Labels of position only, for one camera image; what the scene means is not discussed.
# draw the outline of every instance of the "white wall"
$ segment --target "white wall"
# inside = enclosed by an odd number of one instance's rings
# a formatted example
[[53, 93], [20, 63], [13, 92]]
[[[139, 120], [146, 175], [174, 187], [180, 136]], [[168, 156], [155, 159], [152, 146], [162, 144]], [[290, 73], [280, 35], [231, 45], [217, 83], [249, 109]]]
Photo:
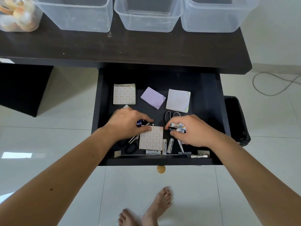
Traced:
[[260, 0], [242, 24], [252, 63], [301, 66], [301, 0]]

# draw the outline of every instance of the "forearm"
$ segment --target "forearm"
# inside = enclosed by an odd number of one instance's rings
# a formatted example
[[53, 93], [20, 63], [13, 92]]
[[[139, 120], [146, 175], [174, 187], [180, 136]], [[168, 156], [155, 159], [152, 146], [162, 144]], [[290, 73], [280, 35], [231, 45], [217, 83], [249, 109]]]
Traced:
[[114, 142], [98, 129], [3, 202], [1, 225], [57, 225]]
[[301, 197], [232, 138], [212, 147], [263, 225], [301, 225]]

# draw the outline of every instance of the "left hand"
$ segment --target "left hand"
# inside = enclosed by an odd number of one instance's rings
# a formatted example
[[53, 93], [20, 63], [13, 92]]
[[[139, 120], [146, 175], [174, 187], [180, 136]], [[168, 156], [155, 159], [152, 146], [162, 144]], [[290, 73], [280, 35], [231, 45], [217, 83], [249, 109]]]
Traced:
[[143, 119], [153, 122], [148, 115], [133, 110], [130, 107], [116, 110], [104, 126], [114, 134], [115, 141], [129, 139], [144, 132], [151, 131], [151, 126], [137, 127], [137, 121]]

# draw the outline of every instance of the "white tile floor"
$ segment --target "white tile floor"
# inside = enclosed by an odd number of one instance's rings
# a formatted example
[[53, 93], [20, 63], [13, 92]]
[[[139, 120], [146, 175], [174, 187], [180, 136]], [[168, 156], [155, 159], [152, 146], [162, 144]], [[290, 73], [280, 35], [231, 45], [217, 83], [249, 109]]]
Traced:
[[[0, 155], [30, 157], [0, 159], [0, 201], [89, 136], [97, 74], [92, 68], [56, 67], [36, 118], [0, 106]], [[301, 194], [301, 86], [266, 97], [252, 87], [253, 76], [221, 75], [224, 95], [241, 103], [252, 138], [246, 150]], [[287, 83], [262, 75], [255, 84], [274, 93]], [[260, 225], [224, 166], [167, 166], [164, 174], [155, 166], [97, 167], [59, 225], [117, 225], [125, 207], [140, 218], [166, 185], [173, 206], [160, 225]]]

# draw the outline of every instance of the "black trash bag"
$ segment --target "black trash bag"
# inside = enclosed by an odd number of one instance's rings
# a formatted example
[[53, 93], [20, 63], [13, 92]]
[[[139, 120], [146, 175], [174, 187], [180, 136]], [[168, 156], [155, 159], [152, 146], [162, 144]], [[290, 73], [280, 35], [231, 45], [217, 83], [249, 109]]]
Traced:
[[224, 96], [231, 137], [242, 147], [249, 144], [251, 137], [246, 127], [243, 111], [237, 97]]

